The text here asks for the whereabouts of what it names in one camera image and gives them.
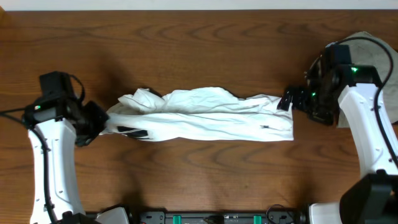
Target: black cable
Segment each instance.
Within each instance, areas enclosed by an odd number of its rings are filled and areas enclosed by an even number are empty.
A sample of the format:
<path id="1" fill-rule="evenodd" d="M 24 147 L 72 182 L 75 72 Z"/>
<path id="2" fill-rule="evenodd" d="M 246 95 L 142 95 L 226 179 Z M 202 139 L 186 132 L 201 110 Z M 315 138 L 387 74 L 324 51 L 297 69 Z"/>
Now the black cable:
<path id="1" fill-rule="evenodd" d="M 16 109 L 12 109 L 12 110 L 0 111 L 0 113 L 4 114 L 4 113 L 17 112 L 17 111 L 24 111 L 24 110 L 25 110 L 25 108 L 16 108 Z"/>
<path id="2" fill-rule="evenodd" d="M 80 103 L 82 103 L 86 96 L 85 87 L 83 86 L 82 82 L 76 76 L 74 76 L 74 75 L 69 75 L 69 76 L 72 77 L 74 80 L 76 80 L 76 82 L 78 82 L 79 85 L 81 86 L 81 93 L 80 93 L 79 101 L 80 101 Z"/>
<path id="3" fill-rule="evenodd" d="M 275 207 L 275 206 L 280 206 L 281 208 L 285 208 L 283 205 L 280 205 L 280 204 L 273 204 L 273 205 L 271 205 L 271 207 L 269 207 L 269 208 L 267 209 L 266 218 L 267 218 L 267 220 L 268 220 L 271 224 L 276 224 L 276 223 L 275 223 L 274 221 L 272 221 L 272 220 L 269 218 L 268 213 L 269 213 L 269 211 L 272 210 L 272 208 Z M 290 214 L 290 212 L 286 211 L 286 213 L 292 218 L 293 223 L 294 223 L 295 220 L 294 220 L 293 216 Z"/>
<path id="4" fill-rule="evenodd" d="M 374 95 L 374 114 L 376 115 L 376 120 L 377 120 L 377 124 L 379 125 L 379 129 L 381 132 L 381 135 L 383 136 L 384 142 L 386 143 L 386 146 L 388 148 L 388 151 L 390 152 L 391 155 L 391 159 L 394 161 L 396 167 L 398 168 L 398 158 L 397 155 L 394 152 L 394 149 L 391 146 L 390 140 L 388 139 L 388 136 L 386 134 L 386 131 L 384 130 L 381 118 L 380 118 L 380 112 L 379 112 L 379 95 L 381 90 L 384 88 L 384 86 L 386 85 L 386 83 L 388 82 L 388 80 L 390 79 L 390 76 L 392 74 L 392 71 L 394 69 L 394 61 L 392 60 L 392 56 L 390 51 L 388 51 L 388 49 L 386 48 L 386 46 L 384 46 L 382 43 L 378 42 L 377 40 L 371 39 L 369 37 L 350 37 L 341 41 L 337 41 L 335 44 L 342 44 L 344 42 L 350 41 L 350 40 L 367 40 L 370 41 L 376 45 L 378 45 L 381 49 L 383 49 L 383 51 L 385 51 L 385 53 L 388 56 L 389 62 L 390 62 L 390 69 L 387 73 L 387 77 L 386 79 L 384 79 L 384 81 L 381 83 L 381 86 L 377 89 L 376 94 Z"/>
<path id="5" fill-rule="evenodd" d="M 15 121 L 23 126 L 24 123 L 13 117 L 10 116 L 8 114 L 5 113 L 0 113 L 0 116 L 3 116 L 5 118 L 8 118 L 12 121 Z M 49 160 L 48 160 L 48 147 L 47 147 L 47 143 L 45 142 L 45 140 L 43 139 L 43 137 L 35 130 L 35 129 L 30 129 L 39 139 L 41 145 L 42 145 L 42 150 L 43 150 L 43 170 L 44 170 L 44 201 L 45 201 L 45 207 L 47 209 L 47 213 L 49 214 L 49 218 L 51 221 L 51 224 L 56 224 L 57 220 L 55 218 L 55 215 L 53 214 L 53 208 L 52 208 L 52 203 L 51 203 L 51 198 L 50 198 L 50 190 L 49 190 Z"/>

